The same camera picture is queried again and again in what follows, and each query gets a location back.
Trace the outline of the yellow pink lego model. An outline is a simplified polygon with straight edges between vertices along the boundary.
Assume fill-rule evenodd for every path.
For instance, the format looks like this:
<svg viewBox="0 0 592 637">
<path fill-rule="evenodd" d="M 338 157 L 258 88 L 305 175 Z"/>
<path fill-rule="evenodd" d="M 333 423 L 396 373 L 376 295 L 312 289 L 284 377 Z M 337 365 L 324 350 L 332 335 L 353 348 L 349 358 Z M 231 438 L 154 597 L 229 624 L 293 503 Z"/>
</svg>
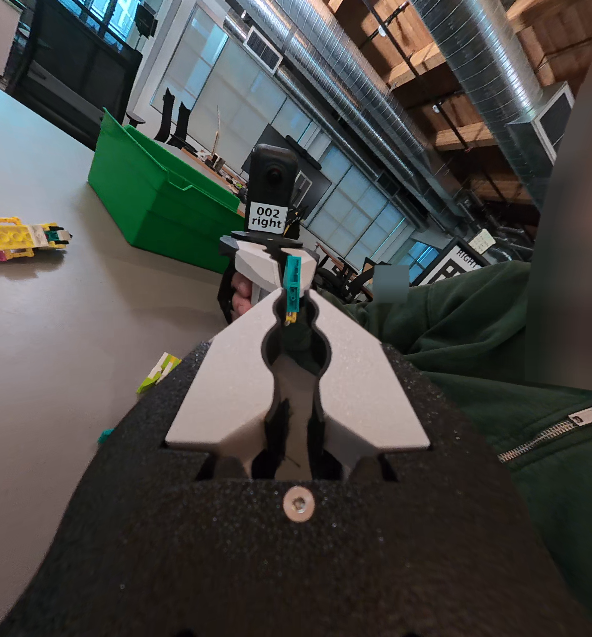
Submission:
<svg viewBox="0 0 592 637">
<path fill-rule="evenodd" d="M 0 217 L 0 262 L 33 257 L 37 250 L 62 250 L 71 239 L 72 235 L 54 222 L 24 224 L 18 217 Z"/>
</svg>

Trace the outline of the grey duct vent box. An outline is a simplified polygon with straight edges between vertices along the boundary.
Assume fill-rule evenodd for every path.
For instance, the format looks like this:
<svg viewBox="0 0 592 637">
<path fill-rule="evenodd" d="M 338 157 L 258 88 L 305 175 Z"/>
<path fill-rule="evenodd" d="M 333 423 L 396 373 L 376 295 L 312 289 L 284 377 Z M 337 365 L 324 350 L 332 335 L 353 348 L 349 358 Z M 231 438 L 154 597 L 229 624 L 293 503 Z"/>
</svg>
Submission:
<svg viewBox="0 0 592 637">
<path fill-rule="evenodd" d="M 552 171 L 573 106 L 569 83 L 559 82 L 544 87 L 543 101 L 532 114 L 508 123 L 512 139 L 533 172 Z"/>
</svg>

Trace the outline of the green plastic bin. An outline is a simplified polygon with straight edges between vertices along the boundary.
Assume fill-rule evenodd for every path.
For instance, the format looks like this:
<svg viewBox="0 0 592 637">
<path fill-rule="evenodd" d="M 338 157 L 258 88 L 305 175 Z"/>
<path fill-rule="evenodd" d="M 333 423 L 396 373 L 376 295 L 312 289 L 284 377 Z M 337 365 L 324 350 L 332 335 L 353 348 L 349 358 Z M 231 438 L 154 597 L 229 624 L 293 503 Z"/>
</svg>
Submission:
<svg viewBox="0 0 592 637">
<path fill-rule="evenodd" d="M 239 199 L 103 110 L 87 181 L 133 247 L 221 274 L 220 237 L 243 229 Z"/>
</svg>

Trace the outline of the lime white lego assembly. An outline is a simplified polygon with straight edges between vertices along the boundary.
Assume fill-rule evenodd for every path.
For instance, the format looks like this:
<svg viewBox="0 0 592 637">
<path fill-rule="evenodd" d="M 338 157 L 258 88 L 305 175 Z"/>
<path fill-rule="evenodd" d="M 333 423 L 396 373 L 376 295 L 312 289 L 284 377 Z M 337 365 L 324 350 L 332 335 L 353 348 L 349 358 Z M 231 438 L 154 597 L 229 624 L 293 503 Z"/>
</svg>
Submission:
<svg viewBox="0 0 592 637">
<path fill-rule="evenodd" d="M 156 386 L 163 378 L 167 377 L 182 360 L 172 354 L 165 352 L 156 365 L 153 367 L 149 375 L 141 382 L 136 390 L 136 394 L 140 395 Z"/>
</svg>

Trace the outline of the long wooden table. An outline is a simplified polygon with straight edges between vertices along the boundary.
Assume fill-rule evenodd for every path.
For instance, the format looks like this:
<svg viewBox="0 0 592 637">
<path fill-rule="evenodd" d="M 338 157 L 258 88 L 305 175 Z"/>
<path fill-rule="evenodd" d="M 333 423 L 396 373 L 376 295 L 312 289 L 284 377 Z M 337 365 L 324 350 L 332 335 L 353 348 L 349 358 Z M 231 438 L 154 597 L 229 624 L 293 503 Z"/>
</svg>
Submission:
<svg viewBox="0 0 592 637">
<path fill-rule="evenodd" d="M 235 172 L 231 171 L 226 165 L 215 167 L 215 163 L 212 162 L 212 155 L 205 151 L 197 150 L 195 153 L 191 152 L 188 148 L 175 148 L 171 147 L 170 150 L 176 152 L 176 154 L 184 162 L 200 171 L 206 177 L 224 187 L 230 191 L 233 195 L 237 196 L 240 201 L 243 201 L 244 196 L 241 195 L 242 190 L 247 188 L 247 180 L 240 177 Z"/>
</svg>

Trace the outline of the person's right hand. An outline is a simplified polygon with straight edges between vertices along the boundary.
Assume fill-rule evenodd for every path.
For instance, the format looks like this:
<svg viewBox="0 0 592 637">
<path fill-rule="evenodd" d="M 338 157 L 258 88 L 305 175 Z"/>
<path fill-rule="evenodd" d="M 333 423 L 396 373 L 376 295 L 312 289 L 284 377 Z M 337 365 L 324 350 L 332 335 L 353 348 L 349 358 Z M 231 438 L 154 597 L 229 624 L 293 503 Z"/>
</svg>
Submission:
<svg viewBox="0 0 592 637">
<path fill-rule="evenodd" d="M 233 275 L 231 286 L 233 297 L 231 299 L 231 318 L 236 320 L 246 314 L 252 308 L 252 281 L 241 273 Z"/>
</svg>

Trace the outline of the black cabinet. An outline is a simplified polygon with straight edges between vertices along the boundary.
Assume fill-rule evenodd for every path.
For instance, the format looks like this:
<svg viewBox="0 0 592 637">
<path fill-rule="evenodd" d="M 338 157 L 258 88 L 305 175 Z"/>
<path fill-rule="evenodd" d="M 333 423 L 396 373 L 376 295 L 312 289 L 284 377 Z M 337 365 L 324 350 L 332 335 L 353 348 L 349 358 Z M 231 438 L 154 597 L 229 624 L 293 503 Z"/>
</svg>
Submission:
<svg viewBox="0 0 592 637">
<path fill-rule="evenodd" d="M 143 56 L 78 1 L 35 1 L 6 93 L 91 150 L 122 122 Z"/>
</svg>

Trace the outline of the black monitor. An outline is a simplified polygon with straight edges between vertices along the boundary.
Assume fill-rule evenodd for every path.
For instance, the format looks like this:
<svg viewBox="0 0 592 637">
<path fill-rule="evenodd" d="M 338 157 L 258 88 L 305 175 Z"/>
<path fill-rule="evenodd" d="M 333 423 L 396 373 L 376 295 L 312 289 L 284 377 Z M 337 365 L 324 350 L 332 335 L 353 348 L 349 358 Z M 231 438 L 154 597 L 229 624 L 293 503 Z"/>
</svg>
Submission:
<svg viewBox="0 0 592 637">
<path fill-rule="evenodd" d="M 321 171 L 322 166 L 318 160 L 316 160 L 304 147 L 295 141 L 290 135 L 283 136 L 270 124 L 267 124 L 263 132 L 261 133 L 257 144 L 269 145 L 272 147 L 282 148 L 295 155 L 299 170 L 306 172 L 306 170 Z"/>
</svg>

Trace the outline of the black office chair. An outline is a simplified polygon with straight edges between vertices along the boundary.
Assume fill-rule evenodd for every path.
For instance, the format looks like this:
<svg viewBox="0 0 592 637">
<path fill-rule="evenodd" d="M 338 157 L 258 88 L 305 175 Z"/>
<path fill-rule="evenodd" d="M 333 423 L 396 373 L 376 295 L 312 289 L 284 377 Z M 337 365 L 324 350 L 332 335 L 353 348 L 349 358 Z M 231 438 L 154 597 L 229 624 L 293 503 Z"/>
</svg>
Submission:
<svg viewBox="0 0 592 637">
<path fill-rule="evenodd" d="M 314 288 L 318 292 L 326 292 L 339 299 L 344 304 L 357 302 L 357 297 L 362 294 L 367 302 L 371 302 L 373 294 L 367 289 L 367 284 L 373 279 L 376 263 L 366 258 L 363 270 L 358 273 L 348 262 L 341 261 L 332 270 L 325 267 L 331 259 L 326 256 L 322 259 L 314 275 Z"/>
</svg>

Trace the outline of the black white marker sign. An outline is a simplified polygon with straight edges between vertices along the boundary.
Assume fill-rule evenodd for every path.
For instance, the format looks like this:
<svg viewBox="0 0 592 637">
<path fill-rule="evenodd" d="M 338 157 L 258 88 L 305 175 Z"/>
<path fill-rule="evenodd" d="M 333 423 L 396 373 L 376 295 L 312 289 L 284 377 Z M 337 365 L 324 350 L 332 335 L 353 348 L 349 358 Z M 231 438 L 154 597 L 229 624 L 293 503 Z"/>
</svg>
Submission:
<svg viewBox="0 0 592 637">
<path fill-rule="evenodd" d="M 460 238 L 453 238 L 415 281 L 411 283 L 411 286 L 415 287 L 447 280 L 488 265 L 488 261 L 473 250 L 468 243 Z"/>
</svg>

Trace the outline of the long teal lego piece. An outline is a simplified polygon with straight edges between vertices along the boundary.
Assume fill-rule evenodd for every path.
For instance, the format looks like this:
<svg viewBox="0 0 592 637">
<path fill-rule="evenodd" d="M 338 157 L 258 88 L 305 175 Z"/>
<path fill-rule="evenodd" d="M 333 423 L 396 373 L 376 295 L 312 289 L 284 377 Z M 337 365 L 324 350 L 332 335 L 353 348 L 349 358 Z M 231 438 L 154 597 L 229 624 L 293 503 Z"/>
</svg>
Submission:
<svg viewBox="0 0 592 637">
<path fill-rule="evenodd" d="M 300 310 L 300 257 L 288 255 L 284 267 L 283 287 L 286 291 L 286 312 Z"/>
</svg>

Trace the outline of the black chair back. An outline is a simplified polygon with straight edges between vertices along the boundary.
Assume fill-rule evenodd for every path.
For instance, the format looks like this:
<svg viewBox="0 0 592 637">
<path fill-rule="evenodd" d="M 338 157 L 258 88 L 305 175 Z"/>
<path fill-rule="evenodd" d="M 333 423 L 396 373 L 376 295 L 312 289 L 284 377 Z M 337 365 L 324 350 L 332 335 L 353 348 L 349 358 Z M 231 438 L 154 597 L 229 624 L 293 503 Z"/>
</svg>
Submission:
<svg viewBox="0 0 592 637">
<path fill-rule="evenodd" d="M 168 141 L 169 145 L 176 148 L 187 147 L 186 137 L 188 133 L 190 113 L 190 109 L 187 108 L 183 102 L 181 102 L 179 105 L 176 128 Z"/>
<path fill-rule="evenodd" d="M 156 141 L 165 143 L 170 138 L 174 102 L 175 102 L 175 96 L 171 93 L 169 88 L 166 88 L 164 96 L 163 96 L 161 124 L 159 127 L 159 131 L 154 137 L 154 140 Z"/>
</svg>

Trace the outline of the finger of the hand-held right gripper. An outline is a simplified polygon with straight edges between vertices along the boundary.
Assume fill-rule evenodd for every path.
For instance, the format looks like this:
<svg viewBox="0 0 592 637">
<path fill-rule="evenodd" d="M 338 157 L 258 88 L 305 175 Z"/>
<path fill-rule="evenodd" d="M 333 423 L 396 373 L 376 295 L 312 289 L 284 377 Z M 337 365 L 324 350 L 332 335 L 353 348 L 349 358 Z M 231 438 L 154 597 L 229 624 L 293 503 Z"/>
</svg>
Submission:
<svg viewBox="0 0 592 637">
<path fill-rule="evenodd" d="M 279 263 L 260 244 L 238 244 L 235 270 L 252 283 L 251 305 L 283 286 Z"/>
<path fill-rule="evenodd" d="M 316 252 L 299 252 L 300 257 L 300 295 L 311 289 L 316 269 L 318 267 L 319 255 Z"/>
</svg>

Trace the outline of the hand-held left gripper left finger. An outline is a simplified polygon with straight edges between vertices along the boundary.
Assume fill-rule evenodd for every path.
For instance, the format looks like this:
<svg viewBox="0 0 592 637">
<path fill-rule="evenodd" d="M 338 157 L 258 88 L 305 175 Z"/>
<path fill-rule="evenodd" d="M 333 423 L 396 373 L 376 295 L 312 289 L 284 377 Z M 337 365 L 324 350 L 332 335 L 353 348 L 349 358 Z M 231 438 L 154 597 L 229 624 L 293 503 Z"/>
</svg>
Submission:
<svg viewBox="0 0 592 637">
<path fill-rule="evenodd" d="M 165 437 L 167 447 L 237 458 L 251 476 L 275 403 L 263 343 L 277 327 L 277 301 L 279 289 L 214 336 Z"/>
</svg>

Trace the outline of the person's green jacket torso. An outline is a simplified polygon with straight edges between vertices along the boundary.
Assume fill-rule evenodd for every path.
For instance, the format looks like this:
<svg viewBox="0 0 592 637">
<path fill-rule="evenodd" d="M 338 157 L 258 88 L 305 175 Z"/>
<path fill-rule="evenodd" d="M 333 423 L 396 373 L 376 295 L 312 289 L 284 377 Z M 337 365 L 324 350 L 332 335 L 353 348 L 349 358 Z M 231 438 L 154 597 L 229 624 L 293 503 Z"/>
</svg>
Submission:
<svg viewBox="0 0 592 637">
<path fill-rule="evenodd" d="M 592 391 L 424 374 L 507 467 L 533 526 L 592 617 Z"/>
</svg>

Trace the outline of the thin silver duct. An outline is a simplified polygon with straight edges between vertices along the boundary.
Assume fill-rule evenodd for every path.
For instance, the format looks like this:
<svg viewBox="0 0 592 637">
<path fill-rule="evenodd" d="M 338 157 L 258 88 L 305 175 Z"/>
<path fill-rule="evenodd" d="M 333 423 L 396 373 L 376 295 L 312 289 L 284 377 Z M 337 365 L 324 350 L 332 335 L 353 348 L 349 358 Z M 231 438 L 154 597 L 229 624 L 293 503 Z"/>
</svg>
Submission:
<svg viewBox="0 0 592 637">
<path fill-rule="evenodd" d="M 295 65 L 445 230 L 459 182 L 323 1 L 228 1 Z"/>
</svg>

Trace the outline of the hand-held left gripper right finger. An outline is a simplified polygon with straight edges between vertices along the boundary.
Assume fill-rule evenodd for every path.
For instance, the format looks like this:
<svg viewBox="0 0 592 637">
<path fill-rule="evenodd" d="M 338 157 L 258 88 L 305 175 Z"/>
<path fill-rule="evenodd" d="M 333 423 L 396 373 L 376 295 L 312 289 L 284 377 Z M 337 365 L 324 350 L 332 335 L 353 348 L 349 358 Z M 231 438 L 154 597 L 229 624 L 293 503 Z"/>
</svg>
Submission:
<svg viewBox="0 0 592 637">
<path fill-rule="evenodd" d="M 341 480 L 364 458 L 428 450 L 380 340 L 318 292 L 305 296 L 319 366 L 307 427 L 313 479 Z"/>
</svg>

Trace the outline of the large silver duct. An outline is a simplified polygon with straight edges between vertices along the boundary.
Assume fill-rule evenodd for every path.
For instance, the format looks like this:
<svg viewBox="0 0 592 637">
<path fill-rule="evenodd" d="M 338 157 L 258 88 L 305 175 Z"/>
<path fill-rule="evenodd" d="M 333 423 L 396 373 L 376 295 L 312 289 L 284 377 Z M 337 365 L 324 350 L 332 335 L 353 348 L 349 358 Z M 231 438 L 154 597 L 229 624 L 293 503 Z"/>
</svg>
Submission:
<svg viewBox="0 0 592 637">
<path fill-rule="evenodd" d="M 543 89 L 501 1 L 413 1 L 412 5 L 537 209 L 553 173 L 537 174 L 507 125 L 532 114 Z"/>
</svg>

